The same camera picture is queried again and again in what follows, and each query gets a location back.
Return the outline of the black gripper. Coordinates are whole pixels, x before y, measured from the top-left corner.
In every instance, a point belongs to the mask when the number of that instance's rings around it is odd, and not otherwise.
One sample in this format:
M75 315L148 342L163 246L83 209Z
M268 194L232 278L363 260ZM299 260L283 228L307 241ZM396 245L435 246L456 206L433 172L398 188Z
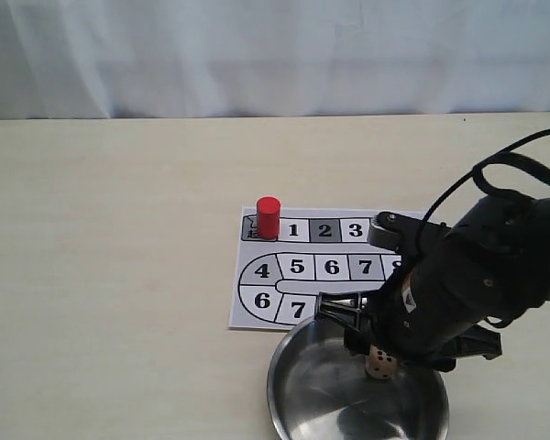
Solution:
M378 291L320 292L314 319L345 328L345 347L375 346L409 365L454 370L460 358L502 355L501 335L479 325L501 315L496 278L466 258L428 258Z

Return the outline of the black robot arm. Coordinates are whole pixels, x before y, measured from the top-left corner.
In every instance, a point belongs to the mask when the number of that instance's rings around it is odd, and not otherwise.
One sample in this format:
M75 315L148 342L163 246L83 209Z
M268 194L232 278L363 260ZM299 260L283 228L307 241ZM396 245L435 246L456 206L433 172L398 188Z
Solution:
M321 293L315 305L354 354L379 349L448 372L460 358L498 357L501 329L550 302L550 198L487 196L451 226L384 211L368 241L400 256L389 278L372 291Z

